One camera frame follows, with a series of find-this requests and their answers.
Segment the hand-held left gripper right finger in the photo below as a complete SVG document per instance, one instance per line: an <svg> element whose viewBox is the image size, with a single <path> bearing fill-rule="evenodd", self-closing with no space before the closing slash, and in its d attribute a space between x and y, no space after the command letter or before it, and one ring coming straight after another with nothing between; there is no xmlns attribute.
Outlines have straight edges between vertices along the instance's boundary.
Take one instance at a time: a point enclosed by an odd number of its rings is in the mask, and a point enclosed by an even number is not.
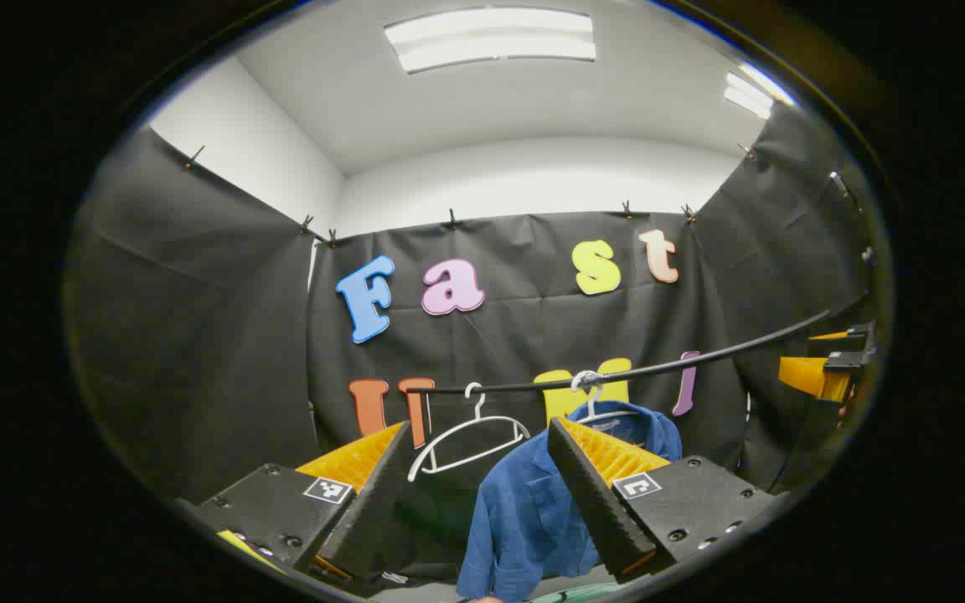
<svg viewBox="0 0 965 603"><path fill-rule="evenodd" d="M778 504L707 458L669 462L564 417L549 424L548 451L619 583L697 556Z"/></svg>

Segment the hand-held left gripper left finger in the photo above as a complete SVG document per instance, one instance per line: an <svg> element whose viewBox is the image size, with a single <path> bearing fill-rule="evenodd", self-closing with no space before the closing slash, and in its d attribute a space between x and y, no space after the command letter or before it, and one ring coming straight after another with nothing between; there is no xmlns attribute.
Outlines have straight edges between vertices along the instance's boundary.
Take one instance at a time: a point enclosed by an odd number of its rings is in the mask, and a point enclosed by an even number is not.
<svg viewBox="0 0 965 603"><path fill-rule="evenodd" d="M199 505L178 504L252 559L345 587L374 579L412 462L409 421L298 468L266 463Z"/></svg>

